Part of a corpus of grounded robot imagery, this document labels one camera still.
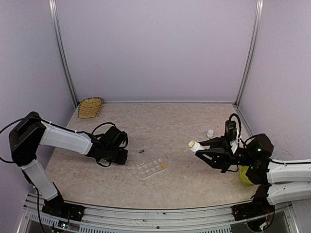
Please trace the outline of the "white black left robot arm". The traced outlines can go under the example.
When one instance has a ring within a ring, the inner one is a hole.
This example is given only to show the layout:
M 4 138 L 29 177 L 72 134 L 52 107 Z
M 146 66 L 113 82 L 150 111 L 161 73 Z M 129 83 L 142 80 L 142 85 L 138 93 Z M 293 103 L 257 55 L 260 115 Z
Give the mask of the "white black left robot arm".
M 74 131 L 57 126 L 42 119 L 37 112 L 30 112 L 16 121 L 16 126 L 9 133 L 9 145 L 13 163 L 25 173 L 30 182 L 38 189 L 44 200 L 49 201 L 49 208 L 58 216 L 68 211 L 66 202 L 60 199 L 58 189 L 48 178 L 37 159 L 39 146 L 50 146 L 95 159 L 109 164 L 124 165 L 128 151 L 128 135 L 115 124 L 101 134 Z

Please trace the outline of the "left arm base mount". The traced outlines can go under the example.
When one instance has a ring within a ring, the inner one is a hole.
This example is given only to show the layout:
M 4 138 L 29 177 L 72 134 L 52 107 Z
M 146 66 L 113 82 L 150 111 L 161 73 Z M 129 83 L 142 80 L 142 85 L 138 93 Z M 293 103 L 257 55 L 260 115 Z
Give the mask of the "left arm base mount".
M 53 185 L 56 188 L 57 196 L 51 200 L 44 200 L 42 212 L 51 216 L 65 218 L 68 221 L 74 220 L 81 222 L 85 207 L 82 205 L 65 202 L 56 185 L 54 183 Z

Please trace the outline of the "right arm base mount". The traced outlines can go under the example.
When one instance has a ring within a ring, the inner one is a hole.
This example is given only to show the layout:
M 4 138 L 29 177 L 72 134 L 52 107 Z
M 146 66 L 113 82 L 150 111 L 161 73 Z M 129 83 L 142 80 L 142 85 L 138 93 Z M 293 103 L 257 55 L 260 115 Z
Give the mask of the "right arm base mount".
M 253 218 L 268 214 L 275 210 L 275 206 L 268 202 L 268 190 L 270 186 L 260 185 L 252 196 L 252 201 L 233 205 L 232 212 L 235 221 Z

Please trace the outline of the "clear plastic pill organizer box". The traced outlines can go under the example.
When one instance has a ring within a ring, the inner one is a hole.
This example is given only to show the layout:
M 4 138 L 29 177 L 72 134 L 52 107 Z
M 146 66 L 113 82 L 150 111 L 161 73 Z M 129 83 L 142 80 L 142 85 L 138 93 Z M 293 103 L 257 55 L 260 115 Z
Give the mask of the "clear plastic pill organizer box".
M 131 163 L 134 166 L 137 176 L 145 179 L 164 171 L 168 165 L 154 149 L 142 149 L 131 154 Z

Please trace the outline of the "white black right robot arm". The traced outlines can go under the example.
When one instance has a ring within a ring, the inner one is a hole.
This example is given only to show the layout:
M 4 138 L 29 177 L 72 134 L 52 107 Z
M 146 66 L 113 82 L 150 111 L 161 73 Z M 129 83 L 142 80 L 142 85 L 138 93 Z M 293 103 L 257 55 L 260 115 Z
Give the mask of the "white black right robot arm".
M 276 205 L 311 197 L 311 161 L 271 159 L 274 146 L 264 133 L 252 136 L 249 143 L 221 136 L 202 142 L 190 141 L 188 147 L 196 157 L 222 173 L 229 172 L 231 166 L 247 168 L 246 177 L 258 185 L 248 205 L 252 215 L 260 215 L 268 203 Z

